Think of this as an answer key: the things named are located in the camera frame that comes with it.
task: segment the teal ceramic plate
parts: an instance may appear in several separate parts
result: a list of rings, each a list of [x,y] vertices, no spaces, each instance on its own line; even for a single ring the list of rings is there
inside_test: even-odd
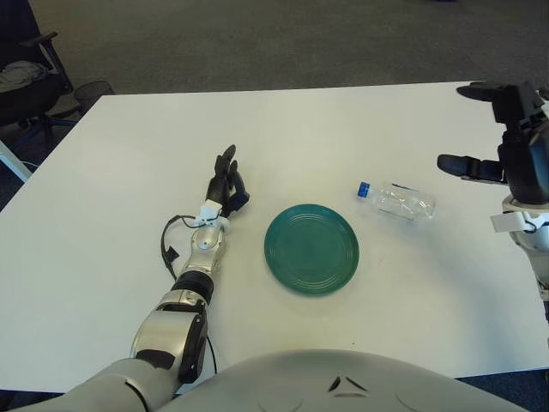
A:
[[[349,224],[318,204],[299,204],[276,216],[264,247],[273,275],[302,294],[334,292],[359,264],[359,242]]]

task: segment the blue bottle cap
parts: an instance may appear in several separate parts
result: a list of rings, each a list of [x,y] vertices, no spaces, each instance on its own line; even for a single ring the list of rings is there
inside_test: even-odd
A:
[[[366,182],[360,183],[359,186],[359,197],[368,196],[368,190],[370,189],[370,184]]]

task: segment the white table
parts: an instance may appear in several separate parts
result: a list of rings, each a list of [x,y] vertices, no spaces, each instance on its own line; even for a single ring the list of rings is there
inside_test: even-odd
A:
[[[251,200],[232,216],[209,311],[221,369],[293,348],[453,377],[547,367],[534,275],[489,218],[508,190],[436,166],[441,153],[496,157],[503,127],[458,85],[102,98],[0,214],[0,387],[66,391],[128,355],[172,284],[161,229],[198,211],[231,143]],[[368,210],[360,180],[432,193],[436,219]],[[326,297],[289,292],[265,263],[269,223],[297,203],[336,210],[359,239],[353,279]],[[190,235],[168,238],[181,260]]]

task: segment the water bottle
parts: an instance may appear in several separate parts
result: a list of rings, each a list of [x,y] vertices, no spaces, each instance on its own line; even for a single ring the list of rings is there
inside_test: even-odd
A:
[[[429,220],[435,214],[435,197],[394,183],[384,183],[377,188],[362,182],[359,197],[380,212],[410,221]]]

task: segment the white table leg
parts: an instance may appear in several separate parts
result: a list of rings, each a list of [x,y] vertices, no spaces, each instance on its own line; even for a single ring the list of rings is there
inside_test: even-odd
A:
[[[31,171],[17,159],[17,156],[15,156],[2,141],[0,141],[0,159],[23,182],[26,182],[27,179],[31,177]]]

